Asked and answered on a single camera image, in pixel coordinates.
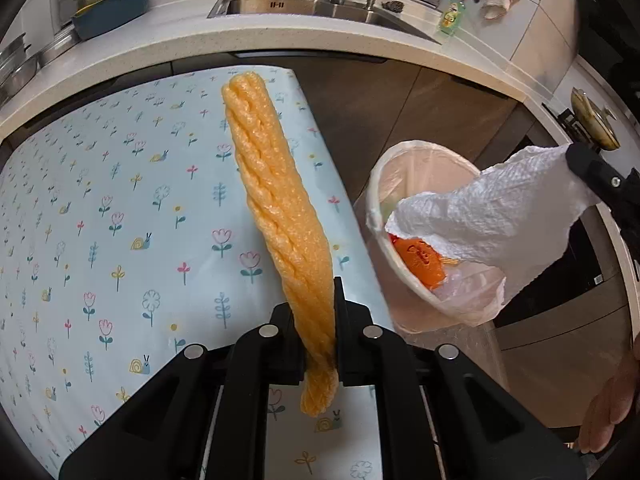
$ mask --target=silver screw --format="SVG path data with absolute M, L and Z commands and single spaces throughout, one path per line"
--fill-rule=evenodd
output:
M 275 325 L 262 325 L 258 330 L 258 334 L 262 337 L 273 337 L 278 335 L 278 327 Z
M 378 339 L 382 336 L 382 329 L 378 325 L 369 325 L 362 329 L 362 333 L 369 339 Z
M 200 345 L 189 345 L 184 349 L 184 356 L 187 359 L 197 359 L 202 354 L 204 354 L 204 350 Z
M 460 354 L 460 350 L 453 345 L 442 345 L 438 348 L 438 354 L 445 359 L 455 359 Z

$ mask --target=tissue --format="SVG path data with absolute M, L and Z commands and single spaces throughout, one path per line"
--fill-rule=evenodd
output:
M 600 201 L 569 170 L 567 147 L 527 146 L 457 190 L 405 198 L 385 230 L 421 238 L 449 258 L 497 267 L 504 306 L 562 256 L 569 228 Z

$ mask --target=dish soap bottle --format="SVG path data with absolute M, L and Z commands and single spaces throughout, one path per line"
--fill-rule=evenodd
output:
M 445 34 L 453 34 L 460 25 L 465 8 L 465 0 L 450 0 L 447 9 L 442 13 L 438 28 Z

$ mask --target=bread stick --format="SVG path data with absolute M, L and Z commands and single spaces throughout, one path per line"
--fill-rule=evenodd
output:
M 317 416 L 331 404 L 338 385 L 329 243 L 262 78 L 254 72 L 236 75 L 223 86 L 222 97 L 247 205 L 280 273 L 306 348 L 300 409 Z

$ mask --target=sink basin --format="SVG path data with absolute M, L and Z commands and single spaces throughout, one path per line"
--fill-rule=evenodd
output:
M 230 14 L 325 16 L 338 20 L 370 23 L 438 43 L 423 31 L 405 23 L 391 12 L 378 8 L 367 9 L 359 4 L 335 5 L 329 0 L 217 0 L 207 17 L 214 18 Z

